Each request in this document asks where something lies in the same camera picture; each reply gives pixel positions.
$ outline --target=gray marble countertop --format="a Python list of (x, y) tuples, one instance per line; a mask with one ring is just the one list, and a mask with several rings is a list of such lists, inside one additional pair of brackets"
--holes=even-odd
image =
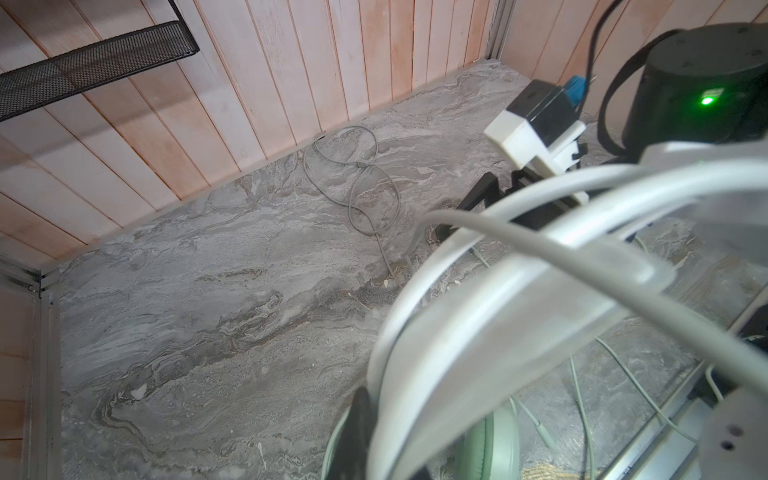
[[(509, 182), (509, 166), (482, 131), (528, 83), (496, 61), (479, 62), (362, 122), (379, 138), (381, 165), (402, 193), (402, 211), (383, 236), (399, 276), (419, 215), (458, 202), (486, 171)], [(584, 138), (591, 153), (606, 154)], [(352, 132), (323, 141), (326, 153), (369, 153)], [(216, 189), (103, 243), (62, 266), (61, 364), (64, 477), (311, 478), (336, 420), (364, 381), (376, 333), (398, 287), (379, 247), (349, 225), (341, 198), (354, 167), (324, 162), (312, 148)], [(394, 197), (381, 176), (361, 187), (378, 220)], [(672, 295), (723, 323), (735, 318), (766, 272), (707, 249), (685, 222), (641, 234), (675, 263)], [(490, 262), (501, 244), (479, 244)], [(422, 242), (423, 260), (434, 246)], [(464, 255), (435, 285), (484, 268)], [(694, 357), (634, 319), (603, 338), (662, 399)], [(593, 343), (576, 355), (598, 463), (605, 466), (651, 410), (613, 359)], [(524, 419), (524, 466), (584, 470), (583, 430), (562, 366), (521, 392), (558, 440), (547, 450)], [(452, 476), (448, 451), (432, 465)]]

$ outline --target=black strap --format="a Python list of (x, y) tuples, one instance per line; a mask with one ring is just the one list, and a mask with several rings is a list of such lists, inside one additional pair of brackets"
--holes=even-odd
[(666, 31), (653, 40), (649, 41), (643, 48), (638, 50), (636, 54), (632, 55), (629, 60), (627, 60), (624, 66), (621, 67), (621, 70), (619, 70), (619, 72), (614, 77), (614, 80), (611, 82), (611, 85), (605, 92), (603, 103), (600, 105), (600, 112), (598, 113), (598, 140), (606, 151), (614, 155), (625, 155), (627, 153), (626, 148), (614, 142), (613, 138), (611, 138), (611, 135), (608, 133), (608, 129), (605, 127), (605, 111), (607, 110), (608, 102), (611, 101), (611, 98), (616, 93), (616, 90), (618, 90), (619, 87), (625, 81), (627, 81), (627, 79), (631, 77), (634, 72), (645, 66), (645, 62), (648, 60), (650, 51), (653, 50), (656, 45), (659, 45), (663, 40), (666, 40), (672, 35), (677, 35), (682, 31), (684, 30), (676, 29)]

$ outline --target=marble surface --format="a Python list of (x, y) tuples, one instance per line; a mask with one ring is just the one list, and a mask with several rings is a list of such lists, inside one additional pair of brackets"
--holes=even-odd
[[(375, 131), (378, 164), (402, 194), (401, 214), (382, 235), (400, 278), (400, 255), (420, 214), (455, 204), (487, 170), (508, 186), (510, 169), (482, 131), (527, 82), (482, 62), (362, 122)], [(606, 155), (593, 128), (585, 138), (588, 163), (599, 163)], [(359, 132), (322, 144), (339, 159), (372, 147)], [(376, 241), (351, 228), (346, 209), (306, 179), (305, 157), (313, 176), (343, 197), (355, 168), (324, 162), (310, 148), (62, 266), (65, 478), (319, 479), (329, 434), (364, 380), (398, 287)], [(380, 175), (359, 190), (376, 221), (390, 218), (394, 195)], [(708, 250), (685, 222), (664, 220), (641, 236), (678, 266), (672, 294), (723, 323), (768, 280), (765, 271)], [(506, 251), (493, 241), (480, 248), (492, 263)], [(422, 242), (416, 257), (433, 249)], [(464, 255), (432, 295), (482, 268)], [(694, 361), (637, 319), (604, 339), (658, 399)], [(576, 360), (605, 466), (650, 409), (600, 346)], [(521, 421), (524, 466), (583, 471), (566, 368), (521, 397), (560, 445), (547, 450)], [(452, 463), (448, 450), (433, 462), (435, 477), (450, 478)]]

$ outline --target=black cable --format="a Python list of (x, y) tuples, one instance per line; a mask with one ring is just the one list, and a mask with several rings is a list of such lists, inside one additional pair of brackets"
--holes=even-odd
[(614, 0), (611, 5), (608, 6), (608, 8), (605, 10), (603, 15), (600, 17), (600, 20), (598, 20), (598, 24), (594, 26), (594, 31), (592, 32), (592, 39), (589, 41), (589, 56), (587, 57), (587, 77), (585, 78), (586, 84), (584, 85), (584, 97), (581, 98), (581, 101), (578, 104), (578, 107), (576, 107), (576, 117), (579, 118), (581, 116), (581, 111), (584, 110), (584, 103), (587, 101), (587, 95), (589, 94), (589, 84), (592, 82), (592, 70), (594, 69), (594, 56), (595, 56), (595, 50), (598, 49), (598, 37), (600, 36), (600, 30), (603, 28), (603, 25), (605, 22), (607, 22), (608, 17), (611, 15), (611, 13), (614, 12), (616, 7), (618, 7), (624, 0)]

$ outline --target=black mesh shelf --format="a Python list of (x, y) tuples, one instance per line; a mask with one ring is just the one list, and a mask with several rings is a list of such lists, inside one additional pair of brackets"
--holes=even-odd
[(175, 20), (8, 71), (0, 75), (0, 121), (199, 50), (187, 24)]

